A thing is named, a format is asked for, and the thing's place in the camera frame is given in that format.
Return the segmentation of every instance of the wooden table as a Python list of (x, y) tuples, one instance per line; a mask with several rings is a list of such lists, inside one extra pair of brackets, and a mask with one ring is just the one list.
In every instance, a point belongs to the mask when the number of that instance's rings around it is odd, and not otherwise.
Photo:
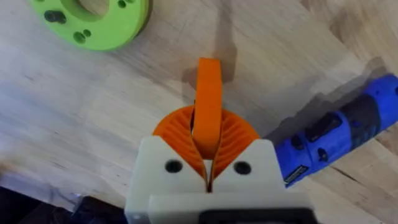
[[(193, 103), (199, 57), (222, 60), (225, 108), (273, 141), (290, 136), (366, 80), (398, 73), (397, 10), (396, 0), (154, 0), (142, 34), (101, 53), (59, 39), (29, 1), (3, 1), (0, 184), (69, 209), (79, 195), (123, 206), (140, 139)], [(322, 223), (398, 223), (397, 137), (391, 127), (293, 189)]]

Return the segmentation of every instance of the drill grip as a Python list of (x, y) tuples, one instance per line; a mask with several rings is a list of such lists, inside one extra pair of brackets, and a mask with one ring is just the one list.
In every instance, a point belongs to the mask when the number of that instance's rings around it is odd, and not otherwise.
[(398, 121), (398, 78), (372, 81), (357, 99), (275, 147), (286, 186), (356, 149)]

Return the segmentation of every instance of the label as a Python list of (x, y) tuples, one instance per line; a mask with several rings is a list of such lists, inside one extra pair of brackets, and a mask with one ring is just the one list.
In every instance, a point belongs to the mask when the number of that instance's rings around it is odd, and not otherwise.
[(285, 184), (288, 185), (292, 183), (295, 179), (300, 177), (303, 173), (305, 173), (308, 170), (308, 167), (300, 165), (298, 166), (293, 172), (291, 172), (285, 179)]

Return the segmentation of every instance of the green ring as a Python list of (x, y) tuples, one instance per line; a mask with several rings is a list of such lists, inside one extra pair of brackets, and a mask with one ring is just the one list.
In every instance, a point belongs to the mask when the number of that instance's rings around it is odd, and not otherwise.
[[(31, 0), (45, 23), (70, 43), (90, 50), (113, 50), (132, 40), (146, 21), (149, 0), (109, 0), (105, 16), (87, 11), (76, 0)], [(66, 23), (48, 22), (44, 12), (61, 11)]]

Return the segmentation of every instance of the orange flexible finger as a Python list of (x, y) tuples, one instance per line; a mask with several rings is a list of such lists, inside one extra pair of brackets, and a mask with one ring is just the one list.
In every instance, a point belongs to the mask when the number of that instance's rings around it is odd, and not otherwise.
[(153, 135), (160, 136), (206, 180), (206, 168), (200, 153), (193, 143), (191, 135), (192, 113), (193, 106), (187, 106), (174, 111), (157, 125)]
[(199, 59), (193, 140), (204, 159), (214, 158), (220, 141), (221, 95), (220, 61)]
[(252, 126), (238, 115), (223, 110), (221, 139), (211, 168), (212, 182), (222, 173), (254, 140), (260, 136)]

